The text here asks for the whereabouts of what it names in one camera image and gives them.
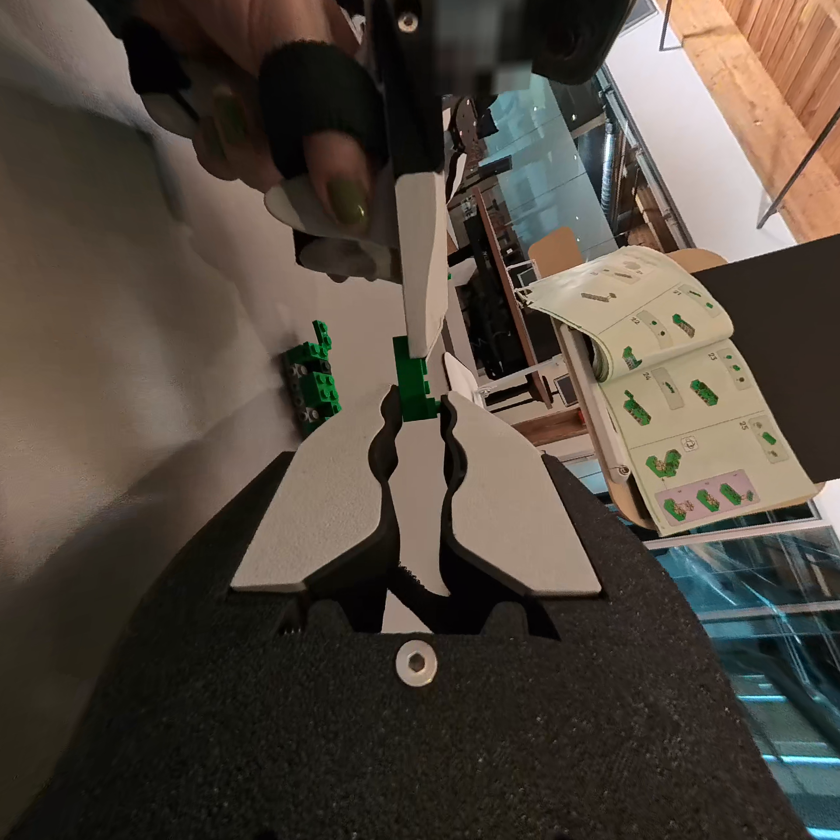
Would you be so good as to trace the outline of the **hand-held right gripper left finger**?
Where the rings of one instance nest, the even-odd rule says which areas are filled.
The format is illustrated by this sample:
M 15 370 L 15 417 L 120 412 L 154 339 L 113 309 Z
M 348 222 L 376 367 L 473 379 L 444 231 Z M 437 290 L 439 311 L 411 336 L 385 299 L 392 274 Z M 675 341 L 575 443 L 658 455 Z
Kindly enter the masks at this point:
M 354 631 L 378 634 L 400 561 L 389 480 L 402 425 L 396 385 L 379 385 L 304 440 L 231 589 L 292 595 L 304 613 L 335 601 Z

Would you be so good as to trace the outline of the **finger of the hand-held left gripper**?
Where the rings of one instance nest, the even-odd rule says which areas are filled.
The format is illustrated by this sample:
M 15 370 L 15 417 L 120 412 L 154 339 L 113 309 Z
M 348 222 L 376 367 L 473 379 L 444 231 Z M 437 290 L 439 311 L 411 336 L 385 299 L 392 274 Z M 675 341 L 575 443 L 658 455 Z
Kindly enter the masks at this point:
M 437 172 L 402 175 L 395 199 L 408 353 L 425 360 L 448 309 L 445 179 Z

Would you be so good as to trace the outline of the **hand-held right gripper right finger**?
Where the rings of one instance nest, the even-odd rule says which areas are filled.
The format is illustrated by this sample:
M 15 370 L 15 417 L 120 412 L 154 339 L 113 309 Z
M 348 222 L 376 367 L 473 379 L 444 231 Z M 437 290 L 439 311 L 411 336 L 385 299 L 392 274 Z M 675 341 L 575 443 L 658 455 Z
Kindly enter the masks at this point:
M 522 607 L 528 630 L 554 630 L 543 599 L 602 585 L 539 451 L 457 392 L 441 399 L 440 429 L 439 570 L 461 630 L 481 630 L 503 602 Z

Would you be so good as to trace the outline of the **long green toy brick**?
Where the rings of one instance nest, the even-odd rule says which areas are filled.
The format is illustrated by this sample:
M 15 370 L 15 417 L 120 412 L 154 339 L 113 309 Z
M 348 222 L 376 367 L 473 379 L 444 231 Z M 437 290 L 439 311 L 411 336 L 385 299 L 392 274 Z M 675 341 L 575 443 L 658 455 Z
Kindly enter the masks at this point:
M 402 420 L 407 423 L 436 418 L 439 401 L 431 396 L 426 359 L 410 355 L 407 336 L 394 337 L 392 345 Z

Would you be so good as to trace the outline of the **grey desk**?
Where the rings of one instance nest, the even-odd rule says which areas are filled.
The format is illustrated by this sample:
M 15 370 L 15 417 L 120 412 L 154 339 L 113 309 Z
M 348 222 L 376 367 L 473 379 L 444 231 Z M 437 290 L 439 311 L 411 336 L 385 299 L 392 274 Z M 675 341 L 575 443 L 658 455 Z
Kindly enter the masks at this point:
M 297 265 L 263 199 L 155 127 L 88 2 L 2 2 L 2 835 L 138 604 L 296 447 L 277 356 L 329 325 L 395 380 L 401 288 Z

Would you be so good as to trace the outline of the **person's left hand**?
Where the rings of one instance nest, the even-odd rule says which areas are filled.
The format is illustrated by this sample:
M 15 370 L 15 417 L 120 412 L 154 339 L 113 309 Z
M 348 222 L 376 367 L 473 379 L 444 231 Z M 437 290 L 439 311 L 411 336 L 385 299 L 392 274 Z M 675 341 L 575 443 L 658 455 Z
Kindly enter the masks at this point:
M 359 42 L 335 2 L 144 1 L 133 16 L 154 27 L 182 57 L 208 65 L 232 61 L 257 78 L 266 58 L 297 42 L 338 47 L 354 58 Z M 237 79 L 226 78 L 212 93 L 212 109 L 192 135 L 199 164 L 226 182 L 240 181 L 267 193 L 281 181 L 256 104 L 247 103 Z M 301 139 L 312 189 L 326 213 L 342 228 L 362 233 L 370 225 L 377 164 L 352 135 L 337 130 Z

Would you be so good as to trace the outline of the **small green brick build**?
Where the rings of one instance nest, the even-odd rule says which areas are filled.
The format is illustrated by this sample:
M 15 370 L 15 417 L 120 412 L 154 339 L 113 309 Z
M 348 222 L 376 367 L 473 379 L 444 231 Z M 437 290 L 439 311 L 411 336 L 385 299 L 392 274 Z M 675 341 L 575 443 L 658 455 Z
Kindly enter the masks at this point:
M 342 411 L 329 362 L 332 340 L 327 324 L 314 320 L 315 340 L 297 344 L 280 354 L 280 373 L 287 387 L 302 438 L 309 437 Z

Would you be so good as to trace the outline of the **pale green instruction booklet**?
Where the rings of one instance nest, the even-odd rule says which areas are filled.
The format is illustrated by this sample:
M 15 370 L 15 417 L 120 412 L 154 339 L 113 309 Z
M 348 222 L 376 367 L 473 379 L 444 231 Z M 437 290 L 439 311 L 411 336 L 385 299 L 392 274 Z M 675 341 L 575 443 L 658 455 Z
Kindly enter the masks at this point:
M 584 369 L 621 443 L 614 468 L 635 480 L 660 537 L 818 494 L 725 308 L 669 255 L 620 248 L 517 297 L 591 342 Z

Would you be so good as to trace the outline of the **black metal railing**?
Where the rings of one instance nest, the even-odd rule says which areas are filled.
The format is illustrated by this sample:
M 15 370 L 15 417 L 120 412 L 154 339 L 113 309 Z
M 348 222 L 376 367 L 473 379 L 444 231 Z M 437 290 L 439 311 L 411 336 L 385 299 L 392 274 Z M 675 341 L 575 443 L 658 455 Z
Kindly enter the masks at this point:
M 787 197 L 788 193 L 791 191 L 792 187 L 795 183 L 797 183 L 798 179 L 801 177 L 803 172 L 805 171 L 806 167 L 811 163 L 815 156 L 817 156 L 822 149 L 824 143 L 834 130 L 835 126 L 837 125 L 839 120 L 839 110 L 837 109 L 833 116 L 829 119 L 826 126 L 823 130 L 819 133 L 816 140 L 812 143 L 809 150 L 805 153 L 804 157 L 800 161 L 800 163 L 796 166 L 791 176 L 788 178 L 786 183 L 781 188 L 779 194 L 771 201 L 771 203 L 764 209 L 762 215 L 759 216 L 758 222 L 756 224 L 756 229 L 761 230 L 767 224 L 767 222 L 772 218 L 772 216 L 776 215 L 781 205 L 784 202 L 784 199 Z

